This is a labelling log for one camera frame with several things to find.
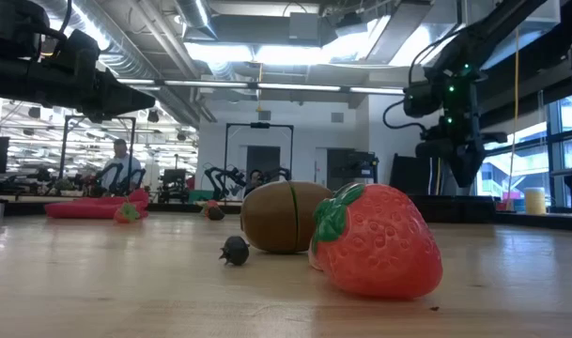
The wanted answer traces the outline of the long ceiling light strip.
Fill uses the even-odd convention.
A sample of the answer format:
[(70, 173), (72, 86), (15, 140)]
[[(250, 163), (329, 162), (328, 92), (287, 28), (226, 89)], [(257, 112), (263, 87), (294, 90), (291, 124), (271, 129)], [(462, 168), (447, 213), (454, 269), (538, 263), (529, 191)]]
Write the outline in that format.
[(290, 90), (290, 91), (310, 91), (310, 92), (367, 94), (367, 95), (404, 94), (402, 88), (345, 86), (345, 85), (329, 85), (329, 84), (278, 84), (278, 83), (258, 83), (258, 82), (223, 82), (223, 81), (160, 80), (160, 79), (158, 80), (118, 79), (118, 81), (124, 85), (134, 85), (139, 87), (187, 86), (187, 87), (198, 87), (198, 88)]

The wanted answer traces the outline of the black chair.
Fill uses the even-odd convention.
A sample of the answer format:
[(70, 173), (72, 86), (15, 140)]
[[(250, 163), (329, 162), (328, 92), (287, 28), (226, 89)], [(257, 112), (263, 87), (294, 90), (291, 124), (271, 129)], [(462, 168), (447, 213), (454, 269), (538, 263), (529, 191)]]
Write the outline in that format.
[(173, 200), (185, 204), (189, 199), (185, 169), (165, 169), (159, 187), (158, 202), (170, 204)]

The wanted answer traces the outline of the black upright board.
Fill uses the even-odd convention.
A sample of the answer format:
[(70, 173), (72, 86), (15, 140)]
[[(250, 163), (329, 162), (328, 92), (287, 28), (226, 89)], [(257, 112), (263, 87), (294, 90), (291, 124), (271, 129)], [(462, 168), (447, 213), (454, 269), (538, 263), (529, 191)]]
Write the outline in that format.
[(390, 185), (408, 195), (443, 194), (444, 166), (440, 159), (394, 155)]

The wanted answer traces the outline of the small dark plastic blackberry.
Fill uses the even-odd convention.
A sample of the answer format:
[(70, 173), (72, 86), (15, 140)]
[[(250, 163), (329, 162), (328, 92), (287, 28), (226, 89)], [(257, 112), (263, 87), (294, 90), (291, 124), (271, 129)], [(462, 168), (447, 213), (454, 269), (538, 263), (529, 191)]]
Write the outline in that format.
[(229, 237), (220, 250), (220, 259), (224, 259), (226, 265), (242, 266), (250, 254), (249, 244), (239, 236)]

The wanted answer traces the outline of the person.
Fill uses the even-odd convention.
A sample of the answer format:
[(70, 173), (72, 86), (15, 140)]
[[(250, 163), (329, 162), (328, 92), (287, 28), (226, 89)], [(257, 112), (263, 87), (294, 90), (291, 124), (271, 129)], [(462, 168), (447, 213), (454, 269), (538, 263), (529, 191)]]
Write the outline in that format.
[(250, 192), (259, 188), (266, 183), (264, 173), (258, 169), (254, 169), (249, 175), (249, 182), (245, 188), (244, 196), (247, 196)]
[(141, 163), (128, 152), (127, 143), (123, 139), (116, 139), (113, 143), (114, 157), (103, 168), (101, 186), (108, 192), (127, 183), (129, 191), (139, 186), (142, 178)]

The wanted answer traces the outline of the red container lid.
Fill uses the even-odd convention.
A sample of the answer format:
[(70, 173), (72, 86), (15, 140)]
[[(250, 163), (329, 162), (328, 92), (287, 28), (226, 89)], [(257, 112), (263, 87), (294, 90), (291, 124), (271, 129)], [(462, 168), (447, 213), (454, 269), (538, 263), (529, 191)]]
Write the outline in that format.
[(47, 204), (46, 215), (55, 219), (112, 219), (116, 210), (124, 203), (135, 204), (140, 219), (147, 216), (148, 193), (138, 189), (128, 196), (84, 197), (69, 202)]

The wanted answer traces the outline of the brown plastic kiwi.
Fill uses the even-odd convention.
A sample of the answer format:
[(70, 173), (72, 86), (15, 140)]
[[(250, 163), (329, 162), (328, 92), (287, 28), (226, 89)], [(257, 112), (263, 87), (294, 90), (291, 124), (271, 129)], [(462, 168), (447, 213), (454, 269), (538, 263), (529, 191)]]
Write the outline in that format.
[(250, 192), (240, 209), (240, 227), (252, 246), (272, 254), (306, 252), (316, 224), (314, 212), (332, 192), (307, 181), (279, 181)]

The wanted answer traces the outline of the large red plastic strawberry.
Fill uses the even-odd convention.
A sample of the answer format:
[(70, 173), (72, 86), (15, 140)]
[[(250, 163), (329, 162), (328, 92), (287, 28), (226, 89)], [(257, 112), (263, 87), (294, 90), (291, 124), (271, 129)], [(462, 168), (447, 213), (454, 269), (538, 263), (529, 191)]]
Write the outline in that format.
[(422, 214), (400, 190), (354, 183), (320, 202), (310, 250), (328, 280), (348, 293), (416, 299), (441, 282), (441, 252)]

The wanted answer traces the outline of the yellow cylindrical container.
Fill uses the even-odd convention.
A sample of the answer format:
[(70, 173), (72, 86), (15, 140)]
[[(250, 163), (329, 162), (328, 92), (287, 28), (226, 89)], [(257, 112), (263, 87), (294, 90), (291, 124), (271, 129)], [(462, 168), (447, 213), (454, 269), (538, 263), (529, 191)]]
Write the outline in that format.
[(542, 187), (526, 188), (524, 191), (525, 210), (529, 215), (547, 213), (546, 192)]

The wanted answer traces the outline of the black equipment rack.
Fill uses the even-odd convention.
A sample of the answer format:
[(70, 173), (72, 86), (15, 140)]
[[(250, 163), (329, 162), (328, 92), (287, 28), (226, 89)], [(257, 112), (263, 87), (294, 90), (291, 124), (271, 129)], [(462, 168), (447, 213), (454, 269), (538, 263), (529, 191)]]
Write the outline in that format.
[(327, 154), (327, 177), (345, 181), (371, 179), (378, 183), (379, 158), (374, 152), (354, 149), (329, 149)]

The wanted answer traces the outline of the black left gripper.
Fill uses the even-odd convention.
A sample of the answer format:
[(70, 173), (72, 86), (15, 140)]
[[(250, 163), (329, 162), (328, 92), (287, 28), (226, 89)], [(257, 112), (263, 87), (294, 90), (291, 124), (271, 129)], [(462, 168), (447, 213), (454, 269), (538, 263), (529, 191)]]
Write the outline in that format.
[(50, 104), (74, 108), (93, 123), (155, 105), (146, 93), (120, 83), (109, 71), (100, 71), (95, 60), (52, 60)]

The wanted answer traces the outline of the black divided tupperware container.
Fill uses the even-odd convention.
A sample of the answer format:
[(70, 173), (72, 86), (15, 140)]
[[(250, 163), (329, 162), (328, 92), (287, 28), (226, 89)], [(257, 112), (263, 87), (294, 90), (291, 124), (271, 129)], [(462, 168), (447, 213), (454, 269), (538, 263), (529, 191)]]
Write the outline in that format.
[(490, 223), (496, 202), (487, 196), (411, 195), (427, 223)]

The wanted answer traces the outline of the black metal station frame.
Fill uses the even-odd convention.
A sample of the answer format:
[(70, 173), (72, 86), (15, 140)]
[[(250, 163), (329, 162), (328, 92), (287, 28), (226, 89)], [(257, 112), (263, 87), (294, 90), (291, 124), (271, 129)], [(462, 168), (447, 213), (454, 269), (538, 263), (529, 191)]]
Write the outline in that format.
[[(268, 122), (227, 123), (224, 141), (224, 169), (237, 167), (244, 175), (246, 186), (246, 158), (248, 146), (278, 146), (281, 148), (281, 167), (292, 169), (293, 136), (292, 125), (271, 124)], [(238, 193), (243, 199), (245, 188)]]
[(130, 121), (131, 127), (128, 131), (131, 133), (130, 143), (129, 143), (129, 159), (128, 159), (128, 170), (127, 170), (127, 183), (125, 184), (124, 194), (127, 195), (136, 189), (132, 186), (131, 174), (132, 174), (132, 158), (133, 158), (133, 147), (134, 138), (136, 132), (136, 118), (135, 117), (125, 117), (125, 116), (109, 116), (109, 115), (66, 115), (65, 122), (63, 126), (63, 137), (61, 142), (61, 156), (59, 162), (59, 172), (57, 179), (63, 179), (65, 174), (65, 160), (66, 160), (66, 149), (68, 144), (69, 133), (73, 131), (83, 120), (89, 119), (92, 123), (102, 124), (104, 121), (111, 121), (113, 119), (119, 121)]

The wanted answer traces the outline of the dark grey door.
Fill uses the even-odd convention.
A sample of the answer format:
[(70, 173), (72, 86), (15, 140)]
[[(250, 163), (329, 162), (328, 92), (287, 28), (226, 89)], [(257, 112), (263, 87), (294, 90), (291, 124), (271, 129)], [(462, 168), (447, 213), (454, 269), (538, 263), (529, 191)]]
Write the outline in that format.
[(281, 167), (281, 148), (278, 146), (248, 146), (246, 158), (246, 174), (249, 175), (254, 169), (265, 173), (271, 169)]

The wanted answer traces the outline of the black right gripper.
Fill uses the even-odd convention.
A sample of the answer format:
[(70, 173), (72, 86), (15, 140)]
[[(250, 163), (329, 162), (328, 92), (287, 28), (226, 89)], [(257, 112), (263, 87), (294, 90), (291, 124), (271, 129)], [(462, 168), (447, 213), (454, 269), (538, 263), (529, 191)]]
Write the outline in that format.
[(415, 147), (415, 154), (418, 158), (446, 158), (450, 154), (450, 141), (443, 139), (460, 145), (454, 146), (448, 157), (459, 188), (471, 186), (486, 156), (483, 145), (474, 140), (507, 142), (504, 132), (481, 132), (476, 84), (486, 78), (481, 70), (463, 65), (457, 72), (447, 69), (430, 81), (432, 98), (440, 100), (443, 115), (437, 126), (425, 132), (426, 141)]

